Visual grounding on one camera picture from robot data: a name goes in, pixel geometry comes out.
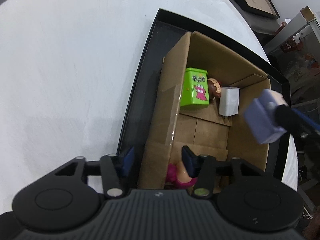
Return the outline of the pink dinosaur costume figurine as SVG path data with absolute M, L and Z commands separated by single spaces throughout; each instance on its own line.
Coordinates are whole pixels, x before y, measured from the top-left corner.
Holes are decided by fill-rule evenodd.
M 188 189 L 193 187 L 197 178 L 191 178 L 182 161 L 176 164 L 169 164 L 166 176 L 166 183 L 174 186 L 176 189 Z

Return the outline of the white cube charger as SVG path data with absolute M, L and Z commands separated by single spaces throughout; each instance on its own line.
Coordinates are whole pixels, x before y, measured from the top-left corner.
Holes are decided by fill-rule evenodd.
M 240 88 L 222 87 L 219 104 L 219 114 L 221 116 L 233 116 L 239 111 Z

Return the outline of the black tray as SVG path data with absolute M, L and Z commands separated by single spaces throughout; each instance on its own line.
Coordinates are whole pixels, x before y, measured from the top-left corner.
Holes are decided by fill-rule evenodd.
M 235 40 L 159 9 L 129 99 L 118 152 L 136 149 L 141 189 L 161 189 L 181 149 L 218 160 L 240 157 L 277 179 L 284 175 L 289 136 L 258 144 L 243 113 L 265 88 L 290 101 L 288 80 Z

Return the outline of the red storage basket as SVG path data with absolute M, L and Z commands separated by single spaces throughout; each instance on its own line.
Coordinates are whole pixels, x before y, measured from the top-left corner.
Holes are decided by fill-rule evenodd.
M 301 39 L 297 36 L 293 36 L 292 38 L 288 39 L 286 42 L 284 42 L 280 48 L 284 53 L 289 53 L 292 51 L 300 51 L 304 47 L 303 42 Z

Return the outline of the lilac toaster shaped toy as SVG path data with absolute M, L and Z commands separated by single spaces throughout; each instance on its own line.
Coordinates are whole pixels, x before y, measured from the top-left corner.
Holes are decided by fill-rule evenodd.
M 244 119 L 259 144 L 277 141 L 286 130 L 276 123 L 274 114 L 280 105 L 288 106 L 282 94 L 264 89 L 244 111 Z

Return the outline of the brown cardboard box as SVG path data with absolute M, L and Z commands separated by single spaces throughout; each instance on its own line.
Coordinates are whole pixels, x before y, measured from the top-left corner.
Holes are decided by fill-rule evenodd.
M 238 114 L 221 116 L 218 100 L 204 109 L 181 110 L 184 73 L 190 67 L 206 70 L 223 87 L 239 88 Z M 269 146 L 256 142 L 243 113 L 270 87 L 267 74 L 238 53 L 201 33 L 185 33 L 163 60 L 138 187 L 162 189 L 168 166 L 181 160 L 184 145 L 198 155 L 220 161 L 239 157 L 264 170 Z

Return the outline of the green cartoon tin box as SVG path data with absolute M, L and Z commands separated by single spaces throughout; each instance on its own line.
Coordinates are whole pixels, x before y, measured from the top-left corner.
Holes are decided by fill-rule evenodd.
M 197 111 L 209 106 L 208 72 L 204 69 L 186 68 L 180 109 L 183 111 Z

